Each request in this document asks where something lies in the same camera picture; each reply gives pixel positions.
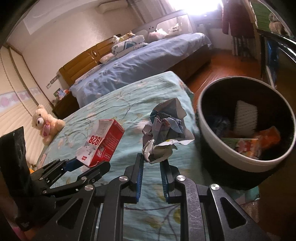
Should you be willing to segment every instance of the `jacket sleeve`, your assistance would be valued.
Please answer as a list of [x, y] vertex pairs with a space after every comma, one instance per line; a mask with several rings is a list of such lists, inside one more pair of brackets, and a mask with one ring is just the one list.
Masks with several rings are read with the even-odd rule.
[[222, 13], [222, 32], [228, 34], [229, 29], [229, 13], [228, 13], [228, 4], [225, 4], [223, 7]]

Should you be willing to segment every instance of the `red and white box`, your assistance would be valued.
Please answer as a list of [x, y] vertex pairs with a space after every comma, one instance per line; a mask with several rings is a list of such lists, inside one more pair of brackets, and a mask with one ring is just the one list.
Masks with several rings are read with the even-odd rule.
[[116, 120], [99, 120], [85, 145], [77, 151], [77, 159], [88, 167], [110, 161], [123, 134], [124, 129]]

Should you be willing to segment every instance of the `folded quilt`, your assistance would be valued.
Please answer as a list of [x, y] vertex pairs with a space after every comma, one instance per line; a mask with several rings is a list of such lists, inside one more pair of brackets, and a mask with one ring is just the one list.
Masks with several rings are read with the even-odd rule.
[[142, 48], [142, 47], [145, 47], [147, 45], [148, 45], [148, 43], [144, 43], [144, 42], [143, 43], [136, 44], [133, 47], [130, 47], [128, 49], [125, 49], [125, 50], [121, 51], [120, 53], [116, 54], [115, 57], [116, 58], [121, 58], [122, 56], [127, 55], [129, 52], [131, 52], [133, 50], [136, 50], [136, 49], [139, 49], [139, 48]]
[[119, 42], [118, 44], [114, 45], [111, 51], [114, 55], [116, 55], [121, 51], [128, 49], [130, 47], [133, 47], [136, 44], [143, 43], [144, 41], [145, 41], [145, 38], [143, 35], [136, 35], [123, 42]]

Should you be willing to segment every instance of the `floral bedsheet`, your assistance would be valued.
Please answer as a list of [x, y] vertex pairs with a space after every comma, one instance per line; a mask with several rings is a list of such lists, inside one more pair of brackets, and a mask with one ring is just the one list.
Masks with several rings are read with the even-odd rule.
[[[142, 149], [142, 129], [152, 109], [174, 97], [180, 100], [187, 113], [184, 118], [186, 127], [194, 135], [198, 135], [192, 108], [192, 92], [173, 72], [166, 72], [117, 89], [67, 117], [66, 126], [45, 151], [47, 156], [44, 165], [58, 158], [74, 158], [76, 150], [84, 145], [95, 121], [114, 118], [125, 129], [125, 133], [111, 158], [110, 171], [95, 183], [96, 186], [107, 184], [122, 175], [127, 166], [134, 164], [137, 153]], [[196, 183], [211, 184], [209, 174], [202, 168], [200, 154], [194, 142], [186, 146], [178, 145], [178, 150], [173, 151], [169, 162]], [[55, 186], [76, 181], [77, 176], [85, 170], [86, 167], [81, 167], [67, 172]], [[227, 192], [233, 198], [249, 195], [236, 190]], [[126, 204], [124, 209], [125, 241], [180, 239], [180, 208], [179, 205], [165, 202], [158, 163], [144, 164], [140, 200], [137, 204]]]

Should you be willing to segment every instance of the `bright window light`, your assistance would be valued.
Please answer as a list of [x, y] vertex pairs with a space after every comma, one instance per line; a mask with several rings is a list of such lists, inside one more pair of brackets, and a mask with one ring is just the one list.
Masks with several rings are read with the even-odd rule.
[[168, 0], [176, 11], [184, 9], [190, 15], [201, 15], [206, 12], [215, 11], [219, 5], [222, 5], [221, 0]]

